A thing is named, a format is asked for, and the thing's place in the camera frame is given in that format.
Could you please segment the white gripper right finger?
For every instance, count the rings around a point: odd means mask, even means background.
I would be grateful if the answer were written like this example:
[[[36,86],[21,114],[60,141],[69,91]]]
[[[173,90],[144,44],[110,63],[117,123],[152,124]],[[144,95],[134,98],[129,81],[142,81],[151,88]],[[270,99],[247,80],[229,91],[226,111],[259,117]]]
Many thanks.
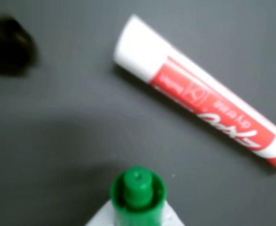
[[[168,202],[165,202],[162,212],[162,226],[185,226]]]

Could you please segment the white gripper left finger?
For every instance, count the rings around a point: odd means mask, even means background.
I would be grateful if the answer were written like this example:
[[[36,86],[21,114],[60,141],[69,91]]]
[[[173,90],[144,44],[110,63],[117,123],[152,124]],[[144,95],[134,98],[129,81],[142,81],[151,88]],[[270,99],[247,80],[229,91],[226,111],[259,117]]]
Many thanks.
[[[107,201],[93,216],[86,226],[114,226],[115,225],[115,210],[112,202]]]

